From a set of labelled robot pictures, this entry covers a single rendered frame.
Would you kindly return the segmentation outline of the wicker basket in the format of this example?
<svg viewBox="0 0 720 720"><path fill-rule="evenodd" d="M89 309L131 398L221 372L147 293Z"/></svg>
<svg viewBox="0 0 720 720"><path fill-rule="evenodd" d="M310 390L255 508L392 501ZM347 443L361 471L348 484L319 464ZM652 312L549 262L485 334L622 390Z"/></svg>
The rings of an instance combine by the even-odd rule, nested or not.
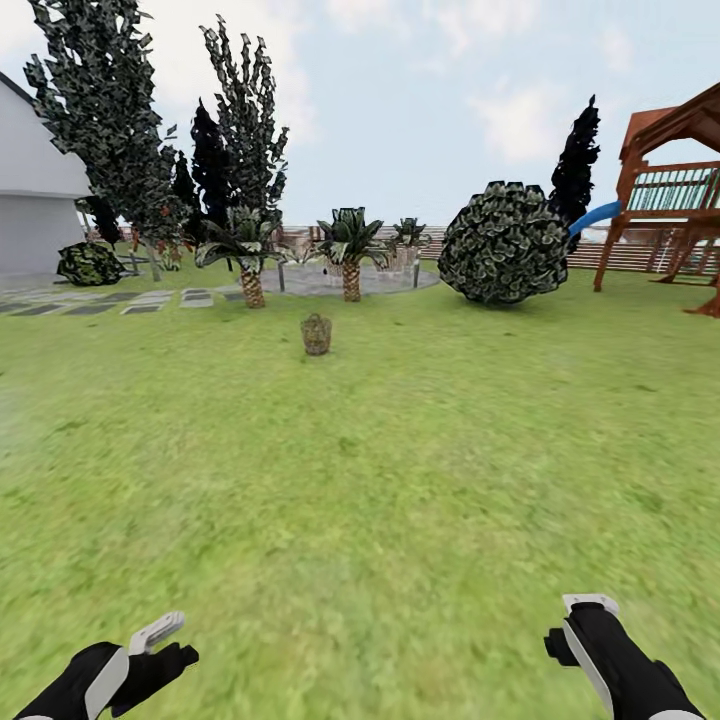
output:
<svg viewBox="0 0 720 720"><path fill-rule="evenodd" d="M316 324L319 325L320 330L316 330L316 332L314 332ZM310 318L309 325L302 325L301 331L303 336L303 343L305 344L305 353L313 356L327 354L330 351L330 337L332 326L332 322L324 323L323 320L318 320L314 317ZM304 335L310 331L314 332L312 336L314 336L314 340L316 340L317 343L312 342L312 338L308 338L308 336Z"/></svg>

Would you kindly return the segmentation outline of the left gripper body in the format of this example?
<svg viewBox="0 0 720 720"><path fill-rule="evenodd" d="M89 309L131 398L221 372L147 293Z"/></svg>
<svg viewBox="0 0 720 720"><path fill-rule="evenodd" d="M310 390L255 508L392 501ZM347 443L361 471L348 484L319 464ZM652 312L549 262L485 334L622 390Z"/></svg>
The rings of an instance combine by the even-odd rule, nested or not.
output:
<svg viewBox="0 0 720 720"><path fill-rule="evenodd" d="M165 685L183 674L179 642L171 643L154 655L139 655L143 660L143 678L135 694L122 705L112 708L112 718L117 718L130 711L153 693L160 691Z"/></svg>

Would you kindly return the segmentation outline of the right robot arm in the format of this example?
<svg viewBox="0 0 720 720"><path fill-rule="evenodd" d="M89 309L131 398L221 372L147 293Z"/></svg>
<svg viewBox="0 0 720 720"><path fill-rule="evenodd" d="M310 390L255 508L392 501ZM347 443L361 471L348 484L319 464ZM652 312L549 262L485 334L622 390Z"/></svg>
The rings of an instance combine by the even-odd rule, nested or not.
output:
<svg viewBox="0 0 720 720"><path fill-rule="evenodd" d="M562 666L581 666L614 720L707 720L661 660L651 661L616 618L604 593L564 594L569 617L549 629L547 653Z"/></svg>

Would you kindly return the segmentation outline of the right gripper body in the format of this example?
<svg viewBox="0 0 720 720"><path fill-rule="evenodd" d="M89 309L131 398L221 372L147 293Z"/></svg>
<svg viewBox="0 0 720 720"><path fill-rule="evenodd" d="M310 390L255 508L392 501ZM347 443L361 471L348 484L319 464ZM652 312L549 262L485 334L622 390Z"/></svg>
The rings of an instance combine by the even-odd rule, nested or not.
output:
<svg viewBox="0 0 720 720"><path fill-rule="evenodd" d="M562 664L579 664L574 653L571 651L567 638L564 634L563 628L552 628L549 629L549 637L552 638L552 644L554 644L554 650L556 650L556 656L560 658Z"/></svg>

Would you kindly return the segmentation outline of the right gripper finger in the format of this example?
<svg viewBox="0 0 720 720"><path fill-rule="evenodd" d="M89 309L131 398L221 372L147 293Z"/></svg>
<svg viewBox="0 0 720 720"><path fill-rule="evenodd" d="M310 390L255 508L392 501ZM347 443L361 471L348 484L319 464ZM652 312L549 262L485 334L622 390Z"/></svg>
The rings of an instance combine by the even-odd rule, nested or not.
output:
<svg viewBox="0 0 720 720"><path fill-rule="evenodd" d="M551 657L556 657L556 658L558 659L558 662L559 662L562 666L579 666L579 664L562 664L562 662L560 662L560 658L558 658L558 656L556 656L556 650L554 650L554 644L552 644L552 643L553 643L553 642L552 642L552 638L550 638L550 637L545 637L545 638L544 638L544 642L545 642L545 647L546 647L547 653L548 653Z"/></svg>

